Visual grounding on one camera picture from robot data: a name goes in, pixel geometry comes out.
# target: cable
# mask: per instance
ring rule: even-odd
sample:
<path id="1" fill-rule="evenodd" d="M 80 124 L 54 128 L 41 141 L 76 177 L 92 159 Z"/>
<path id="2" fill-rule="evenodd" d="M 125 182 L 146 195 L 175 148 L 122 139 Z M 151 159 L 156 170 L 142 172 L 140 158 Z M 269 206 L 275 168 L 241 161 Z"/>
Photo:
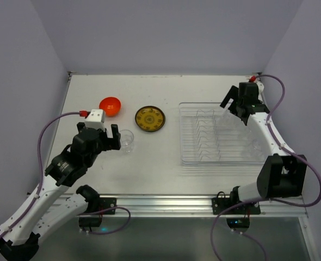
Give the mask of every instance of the cable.
<path id="1" fill-rule="evenodd" d="M 84 230 L 84 229 L 83 230 L 85 232 L 88 232 L 89 234 L 93 234 L 93 235 L 109 235 L 109 234 L 113 234 L 113 233 L 116 233 L 116 232 L 121 231 L 122 229 L 124 229 L 128 225 L 128 223 L 129 223 L 129 221 L 130 221 L 130 219 L 132 217 L 132 214 L 130 213 L 129 209 L 124 208 L 124 207 L 107 208 L 107 209 L 99 210 L 99 211 L 92 212 L 92 213 L 82 213 L 82 214 L 79 214 L 79 216 L 102 214 L 104 212 L 107 212 L 107 211 L 110 211 L 110 210 L 114 210 L 114 209 L 122 209 L 122 210 L 128 212 L 128 219 L 122 226 L 120 226 L 119 228 L 117 228 L 115 230 L 108 231 L 108 232 L 95 232 L 95 231 L 87 231 L 87 230 Z"/>
<path id="2" fill-rule="evenodd" d="M 220 191 L 217 193 L 216 198 L 219 198 L 220 194 L 224 194 L 224 197 L 226 197 L 226 193 L 224 193 L 223 191 Z"/>
<path id="3" fill-rule="evenodd" d="M 243 219 L 246 218 L 246 215 L 248 215 L 248 220 L 250 221 L 250 208 L 246 209 L 246 212 L 245 212 L 245 215 L 244 215 Z"/>
<path id="4" fill-rule="evenodd" d="M 270 135 L 272 135 L 275 143 L 277 143 L 277 145 L 279 146 L 279 148 L 281 148 L 283 151 L 285 151 L 286 153 L 290 154 L 291 156 L 297 158 L 298 160 L 300 160 L 301 162 L 303 162 L 304 164 L 306 164 L 315 174 L 315 176 L 317 177 L 318 179 L 318 182 L 319 182 L 319 195 L 318 197 L 311 203 L 308 203 L 308 204 L 298 204 L 298 203 L 293 203 L 293 202 L 289 202 L 289 201 L 285 201 L 285 200 L 280 200 L 278 198 L 272 198 L 272 200 L 274 201 L 277 201 L 277 202 L 280 202 L 280 203 L 284 203 L 284 204 L 288 204 L 290 206 L 296 206 L 296 207 L 312 207 L 316 204 L 318 204 L 321 200 L 321 176 L 320 176 L 320 173 L 315 169 L 315 167 L 310 164 L 307 160 L 301 158 L 300 156 L 298 156 L 296 153 L 293 153 L 291 151 L 289 151 L 288 149 L 286 149 L 285 147 L 283 147 L 280 143 L 280 141 L 277 139 L 276 135 L 274 134 L 270 124 L 268 123 L 268 121 L 270 120 L 270 117 L 271 115 L 273 114 L 273 112 L 278 108 L 278 106 L 280 105 L 280 103 L 282 102 L 282 100 L 284 99 L 284 96 L 285 96 L 285 85 L 284 83 L 278 78 L 278 77 L 275 77 L 273 75 L 270 75 L 270 74 L 262 74 L 262 75 L 259 75 L 257 76 L 256 78 L 261 78 L 261 77 L 269 77 L 269 78 L 273 78 L 275 80 L 277 80 L 281 87 L 282 87 L 282 94 L 281 94 L 281 97 L 279 99 L 279 101 L 277 102 L 277 104 L 274 106 L 274 108 L 269 112 L 268 116 L 267 116 L 267 127 L 268 127 L 268 130 L 270 132 Z"/>
<path id="5" fill-rule="evenodd" d="M 39 168 L 40 168 L 40 182 L 39 182 L 39 185 L 37 187 L 37 190 L 36 190 L 36 194 L 38 195 L 42 189 L 42 185 L 43 185 L 43 167 L 42 167 L 42 157 L 41 157 L 41 142 L 42 142 L 42 137 L 43 137 L 43 134 L 45 133 L 46 129 L 56 120 L 64 117 L 64 116 L 68 116 L 68 115 L 79 115 L 80 113 L 79 112 L 71 112 L 71 113 L 64 113 L 64 114 L 61 114 L 59 115 L 58 117 L 54 118 L 53 120 L 51 120 L 49 123 L 47 123 L 44 128 L 42 129 L 41 133 L 40 133 L 40 136 L 39 136 L 39 139 L 38 139 L 38 142 L 37 142 L 37 158 L 38 158 L 38 161 L 39 161 Z M 28 212 L 30 211 L 30 209 L 33 207 L 33 205 L 35 204 L 37 198 L 33 198 L 29 204 L 29 206 L 25 209 L 25 211 L 23 212 L 23 214 L 21 214 L 8 228 L 7 231 L 3 232 L 1 235 L 0 235 L 0 239 L 3 238 L 12 228 L 14 228 L 25 216 L 26 214 L 28 214 Z"/>
<path id="6" fill-rule="evenodd" d="M 270 135 L 273 137 L 275 143 L 278 145 L 279 148 L 281 148 L 283 151 L 285 151 L 286 153 L 290 154 L 291 156 L 297 158 L 298 160 L 300 160 L 301 162 L 303 162 L 304 164 L 306 164 L 313 172 L 314 174 L 316 175 L 317 179 L 318 179 L 318 182 L 319 182 L 319 195 L 318 197 L 311 203 L 308 203 L 308 204 L 298 204 L 298 203 L 293 203 L 293 202 L 289 202 L 289 201 L 285 201 L 285 200 L 280 200 L 278 198 L 270 198 L 270 200 L 273 200 L 273 201 L 277 201 L 277 202 L 280 202 L 280 203 L 284 203 L 284 204 L 287 204 L 287 205 L 290 205 L 290 206 L 296 206 L 296 207 L 312 207 L 314 205 L 316 205 L 317 203 L 320 202 L 321 200 L 321 176 L 320 176 L 320 173 L 315 169 L 315 167 L 310 164 L 307 160 L 301 158 L 300 156 L 298 156 L 297 154 L 289 151 L 288 149 L 286 149 L 280 142 L 279 140 L 277 139 L 275 133 L 273 132 L 271 126 L 270 126 L 270 123 L 269 123 L 269 120 L 270 120 L 270 117 L 272 116 L 273 112 L 278 108 L 278 106 L 280 105 L 280 103 L 283 101 L 284 97 L 285 97 L 285 86 L 284 86 L 284 83 L 282 82 L 282 80 L 280 80 L 278 77 L 275 77 L 273 75 L 270 75 L 270 74 L 262 74 L 262 75 L 259 75 L 259 76 L 253 76 L 251 77 L 250 81 L 254 82 L 256 78 L 261 78 L 261 77 L 269 77 L 269 78 L 273 78 L 275 80 L 277 80 L 281 87 L 282 87 L 282 94 L 281 94 L 281 97 L 279 99 L 279 101 L 277 102 L 277 104 L 273 107 L 273 109 L 269 112 L 269 114 L 267 115 L 267 128 L 270 132 Z M 214 222 L 212 224 L 212 227 L 211 227 L 211 230 L 210 230 L 210 243 L 211 243 L 211 247 L 216 255 L 216 257 L 219 259 L 219 260 L 222 260 L 222 258 L 220 257 L 219 253 L 217 252 L 216 250 L 216 247 L 214 245 L 214 240 L 213 240 L 213 233 L 214 233 L 214 228 L 215 228 L 215 225 L 219 219 L 219 217 L 223 214 L 225 214 L 226 212 L 228 211 L 231 211 L 235 208 L 238 208 L 240 206 L 243 206 L 245 204 L 251 204 L 251 203 L 256 203 L 256 202 L 261 202 L 261 201 L 267 201 L 267 200 L 263 200 L 263 199 L 260 199 L 260 198 L 256 198 L 254 200 L 250 200 L 250 201 L 244 201 L 244 202 L 240 202 L 238 204 L 235 204 L 234 206 L 232 207 L 229 207 L 225 210 L 223 210 L 220 214 L 218 214 L 215 219 L 214 219 Z M 265 260 L 268 260 L 268 256 L 267 256 L 267 252 L 266 250 L 264 249 L 263 245 L 257 240 L 255 239 L 254 237 L 248 235 L 248 234 L 245 234 L 243 232 L 237 232 L 239 233 L 240 235 L 243 235 L 249 239 L 251 239 L 252 241 L 254 241 L 260 248 L 261 250 L 263 251 L 263 255 L 264 255 L 264 259 Z"/>
<path id="7" fill-rule="evenodd" d="M 258 202 L 258 201 L 265 201 L 265 200 L 261 200 L 260 198 L 257 198 L 257 199 L 254 199 L 254 200 L 249 200 L 249 201 L 240 202 L 240 203 L 238 203 L 238 204 L 235 204 L 235 205 L 232 206 L 232 207 L 226 208 L 225 210 L 221 211 L 220 214 L 218 214 L 218 215 L 215 217 L 214 222 L 213 222 L 213 224 L 212 224 L 212 226 L 211 226 L 211 229 L 210 229 L 210 244 L 211 244 L 211 247 L 212 247 L 212 249 L 213 249 L 216 257 L 217 257 L 220 261 L 222 261 L 223 259 L 221 258 L 221 256 L 220 256 L 219 253 L 217 252 L 216 247 L 215 247 L 215 245 L 214 245 L 214 229 L 215 229 L 215 225 L 216 225 L 217 221 L 219 220 L 219 217 L 222 216 L 222 215 L 224 215 L 225 213 L 227 213 L 227 212 L 235 209 L 235 208 L 239 208 L 239 207 L 241 207 L 241 206 L 243 206 L 243 205 L 245 205 L 245 204 L 256 203 L 256 202 Z M 247 234 L 245 234 L 245 233 L 239 232 L 239 231 L 234 231 L 234 232 L 237 233 L 237 234 L 243 235 L 243 236 L 251 239 L 252 241 L 254 241 L 254 242 L 261 248 L 261 250 L 263 251 L 264 259 L 265 259 L 265 260 L 268 260 L 266 250 L 264 249 L 264 247 L 262 246 L 262 244 L 261 244 L 257 239 L 255 239 L 255 238 L 253 238 L 252 236 L 247 235 Z"/>

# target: black mounting bracket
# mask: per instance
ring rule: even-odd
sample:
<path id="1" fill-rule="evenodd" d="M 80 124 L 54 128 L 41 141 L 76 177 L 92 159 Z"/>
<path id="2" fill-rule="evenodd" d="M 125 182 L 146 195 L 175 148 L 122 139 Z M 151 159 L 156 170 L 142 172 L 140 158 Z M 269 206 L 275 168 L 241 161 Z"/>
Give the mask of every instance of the black mounting bracket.
<path id="1" fill-rule="evenodd" d="M 213 214 L 218 215 L 223 210 L 235 205 L 236 203 L 232 203 L 231 199 L 229 197 L 213 197 L 211 199 L 211 206 L 213 209 Z M 246 204 L 239 208 L 235 208 L 227 213 L 225 215 L 245 215 L 249 211 L 249 215 L 260 215 L 260 205 L 258 203 L 256 204 Z"/>
<path id="2" fill-rule="evenodd" d="M 117 198 L 115 197 L 101 197 L 99 199 L 100 207 L 102 209 L 108 209 L 108 208 L 113 208 L 116 207 L 117 205 Z M 109 210 L 104 212 L 104 215 L 114 215 L 116 212 L 115 209 Z"/>
<path id="3" fill-rule="evenodd" d="M 98 199 L 98 204 L 94 206 L 94 209 L 90 209 L 86 211 L 87 213 L 96 212 L 99 210 L 104 210 L 108 208 L 116 207 L 117 198 L 115 197 L 100 197 Z M 115 209 L 104 212 L 102 215 L 114 215 L 116 212 Z M 81 216 L 78 219 L 78 226 L 81 228 L 92 228 L 92 227 L 100 227 L 102 218 L 101 216 Z"/>

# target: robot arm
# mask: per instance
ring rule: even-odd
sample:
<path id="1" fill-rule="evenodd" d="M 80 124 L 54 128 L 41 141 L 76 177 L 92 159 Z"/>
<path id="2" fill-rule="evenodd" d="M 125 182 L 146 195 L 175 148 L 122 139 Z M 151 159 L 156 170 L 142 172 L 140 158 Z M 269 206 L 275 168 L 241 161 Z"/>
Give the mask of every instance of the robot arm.
<path id="1" fill-rule="evenodd" d="M 239 87 L 231 87 L 220 105 L 224 108 L 230 99 L 233 99 L 228 110 L 249 127 L 254 138 L 260 143 L 264 155 L 267 156 L 256 182 L 233 188 L 230 194 L 232 205 L 257 198 L 296 197 L 301 195 L 303 189 L 306 165 L 278 147 L 268 129 L 268 124 L 282 146 L 293 152 L 271 119 L 267 122 L 269 110 L 258 99 L 258 94 L 256 83 L 239 83 Z"/>
<path id="2" fill-rule="evenodd" d="M 85 122 L 77 124 L 78 134 L 73 138 L 72 144 L 54 157 L 45 170 L 40 193 L 36 194 L 36 187 L 22 206 L 0 225 L 0 235 L 8 231 L 0 240 L 0 253 L 6 260 L 30 260 L 37 252 L 40 242 L 68 219 L 87 210 L 89 204 L 96 200 L 98 193 L 83 186 L 66 204 L 45 215 L 54 201 L 87 172 L 102 151 L 120 149 L 118 127 L 111 125 L 113 137 L 107 137 L 104 117 L 103 110 L 92 110 Z M 34 198 L 36 201 L 29 212 L 10 229 Z"/>

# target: clear plastic cup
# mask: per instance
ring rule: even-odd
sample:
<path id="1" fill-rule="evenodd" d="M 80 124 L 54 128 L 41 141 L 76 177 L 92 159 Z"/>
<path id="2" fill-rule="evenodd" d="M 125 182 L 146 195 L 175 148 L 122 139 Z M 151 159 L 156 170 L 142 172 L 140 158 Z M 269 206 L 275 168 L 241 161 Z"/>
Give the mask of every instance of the clear plastic cup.
<path id="1" fill-rule="evenodd" d="M 121 134 L 121 150 L 123 152 L 132 152 L 134 148 L 134 134 L 128 130 L 120 130 Z"/>

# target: red connector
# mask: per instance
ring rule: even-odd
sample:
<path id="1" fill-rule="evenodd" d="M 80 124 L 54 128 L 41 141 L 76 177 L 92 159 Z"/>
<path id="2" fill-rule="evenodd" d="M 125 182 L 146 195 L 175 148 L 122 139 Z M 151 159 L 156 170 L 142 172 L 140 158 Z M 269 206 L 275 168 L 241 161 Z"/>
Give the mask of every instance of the red connector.
<path id="1" fill-rule="evenodd" d="M 254 81 L 256 81 L 256 76 L 251 76 L 251 78 L 249 79 L 249 83 L 253 83 Z"/>
<path id="2" fill-rule="evenodd" d="M 86 111 L 86 110 L 80 110 L 80 111 L 79 111 L 79 115 L 80 115 L 80 117 L 85 117 L 85 118 L 87 118 L 88 115 L 89 115 L 89 112 Z"/>

